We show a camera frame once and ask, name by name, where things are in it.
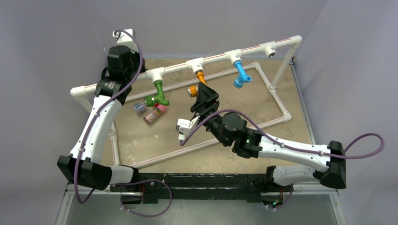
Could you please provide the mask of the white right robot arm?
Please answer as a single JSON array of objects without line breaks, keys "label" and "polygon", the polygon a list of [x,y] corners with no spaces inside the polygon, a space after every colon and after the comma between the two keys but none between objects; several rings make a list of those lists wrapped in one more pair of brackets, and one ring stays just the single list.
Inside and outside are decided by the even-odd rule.
[{"label": "white right robot arm", "polygon": [[196,88],[196,101],[191,112],[224,147],[243,158],[276,158],[306,166],[311,176],[328,188],[345,189],[346,160],[340,142],[311,145],[276,138],[262,130],[248,128],[249,118],[237,110],[224,110],[221,116],[218,93],[204,83]]}]

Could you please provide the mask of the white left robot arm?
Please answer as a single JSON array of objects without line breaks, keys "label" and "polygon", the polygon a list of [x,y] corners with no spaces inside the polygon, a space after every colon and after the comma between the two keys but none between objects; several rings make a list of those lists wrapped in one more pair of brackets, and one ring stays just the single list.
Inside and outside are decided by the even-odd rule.
[{"label": "white left robot arm", "polygon": [[68,182],[97,190],[119,184],[129,192],[140,185],[135,170],[129,166],[104,166],[102,152],[111,125],[121,111],[131,81],[139,74],[145,62],[141,50],[131,50],[125,45],[110,48],[108,66],[101,73],[101,80],[94,92],[95,98],[88,121],[74,148],[68,156],[60,156],[57,166]]}]

